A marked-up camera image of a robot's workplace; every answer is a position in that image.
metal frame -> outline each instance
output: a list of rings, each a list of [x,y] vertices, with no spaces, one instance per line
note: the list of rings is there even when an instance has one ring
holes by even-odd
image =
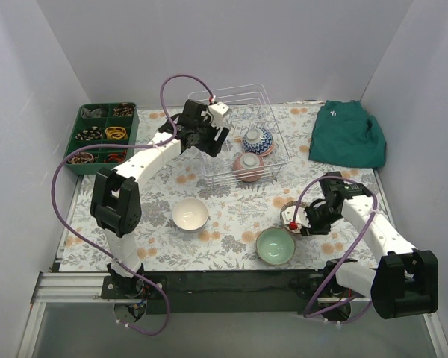
[[[382,194],[382,201],[387,209],[388,219],[390,223],[395,226],[395,221],[391,215],[390,207],[383,191],[382,182],[379,177],[379,173],[374,170],[377,184]],[[77,189],[73,195],[72,206],[70,207],[67,222],[71,221],[74,211],[74,203],[76,202],[77,192],[79,192],[79,186],[83,177],[80,177],[77,182]],[[57,251],[58,254],[62,254],[60,251],[66,242],[66,235],[68,230],[63,230],[60,246]],[[37,337],[40,332],[44,312],[47,302],[54,303],[132,303],[133,300],[102,300],[100,298],[102,291],[103,279],[108,273],[47,273],[41,274],[38,278],[37,287],[34,292],[33,306],[28,317],[28,322],[25,327],[25,332],[20,345],[18,358],[32,357],[35,345],[37,343]],[[366,298],[360,298],[359,301],[368,301]],[[327,304],[333,301],[338,301],[337,298],[320,298],[319,303]],[[444,332],[441,328],[440,320],[436,313],[423,315],[428,329],[430,338],[432,340],[433,347],[437,357],[448,358],[448,344],[444,336]]]

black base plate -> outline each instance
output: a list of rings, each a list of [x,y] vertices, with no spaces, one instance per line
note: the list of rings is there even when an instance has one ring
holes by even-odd
[[[301,313],[323,279],[322,272],[315,270],[148,271],[144,276],[163,285],[174,313]],[[109,289],[110,284],[111,277],[106,277],[102,298],[129,299],[114,285]],[[147,314],[165,312],[163,298],[152,292]]]

green sorting tray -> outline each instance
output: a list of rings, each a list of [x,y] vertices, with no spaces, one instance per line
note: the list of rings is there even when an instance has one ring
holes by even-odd
[[[134,105],[134,115],[129,117],[114,117],[113,116],[113,109],[116,108],[121,103],[129,103]],[[89,110],[95,110],[96,108],[101,108],[103,112],[106,111],[106,116],[100,117],[100,118],[82,118],[81,117],[81,108],[87,108]],[[78,115],[76,116],[75,126],[73,127],[72,135],[69,138],[68,146],[66,147],[65,156],[70,154],[72,151],[85,147],[87,145],[92,144],[135,144],[136,143],[136,135],[137,135],[137,126],[139,124],[140,120],[137,115],[137,109],[136,104],[132,102],[119,102],[119,103],[98,103],[98,104],[84,104],[80,107],[78,110]],[[101,140],[88,140],[88,141],[81,141],[76,140],[75,136],[77,132],[88,128],[96,126],[99,129],[102,130],[103,137]],[[105,128],[107,127],[124,127],[126,128],[128,132],[128,139],[125,140],[109,140],[106,139],[105,136]],[[93,155],[95,155],[95,162],[94,163],[86,163],[86,164],[70,164],[67,163],[66,167],[68,167],[70,170],[75,172],[78,175],[85,175],[85,174],[95,174],[100,170],[101,168],[109,168],[112,169],[115,166],[117,166],[119,163],[105,163],[106,157],[110,153],[120,153],[123,149],[113,149],[113,148],[99,148],[96,150],[87,151]],[[128,152],[126,154],[126,159],[129,159],[134,154],[134,149],[128,149]]]

pink bowl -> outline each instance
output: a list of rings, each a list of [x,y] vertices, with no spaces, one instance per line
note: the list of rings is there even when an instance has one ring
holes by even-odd
[[[264,175],[264,161],[253,153],[242,153],[232,164],[232,170],[236,179],[251,183]]]

light green bowl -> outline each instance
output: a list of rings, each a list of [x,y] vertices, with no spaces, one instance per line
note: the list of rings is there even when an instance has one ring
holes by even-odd
[[[257,238],[257,253],[270,265],[283,265],[296,251],[296,243],[285,230],[271,227],[261,232]]]

